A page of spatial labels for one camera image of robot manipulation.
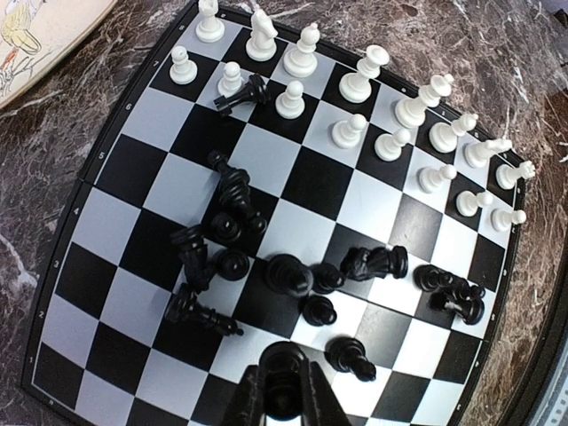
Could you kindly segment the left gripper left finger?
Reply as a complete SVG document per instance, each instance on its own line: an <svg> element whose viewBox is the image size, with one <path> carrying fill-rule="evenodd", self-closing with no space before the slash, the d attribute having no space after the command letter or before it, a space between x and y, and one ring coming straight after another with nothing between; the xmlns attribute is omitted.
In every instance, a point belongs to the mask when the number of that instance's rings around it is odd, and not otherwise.
<svg viewBox="0 0 568 426"><path fill-rule="evenodd" d="M265 373L259 365L248 366L228 404L221 426L265 425Z"/></svg>

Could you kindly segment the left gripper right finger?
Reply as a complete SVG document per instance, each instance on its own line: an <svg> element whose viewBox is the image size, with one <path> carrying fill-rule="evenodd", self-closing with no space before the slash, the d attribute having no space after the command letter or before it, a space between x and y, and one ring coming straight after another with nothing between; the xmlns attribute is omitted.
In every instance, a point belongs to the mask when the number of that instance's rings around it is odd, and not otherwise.
<svg viewBox="0 0 568 426"><path fill-rule="evenodd" d="M305 361L301 366L302 425L350 426L337 397L315 361Z"/></svg>

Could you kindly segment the black chess piece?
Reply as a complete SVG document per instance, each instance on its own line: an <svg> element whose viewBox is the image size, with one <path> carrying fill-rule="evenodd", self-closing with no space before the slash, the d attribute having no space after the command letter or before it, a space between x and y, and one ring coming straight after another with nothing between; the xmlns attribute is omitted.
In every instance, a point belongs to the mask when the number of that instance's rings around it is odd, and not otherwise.
<svg viewBox="0 0 568 426"><path fill-rule="evenodd" d="M289 421L302 413L300 368L306 360L295 343L277 342L262 353L264 412L277 421Z"/></svg>

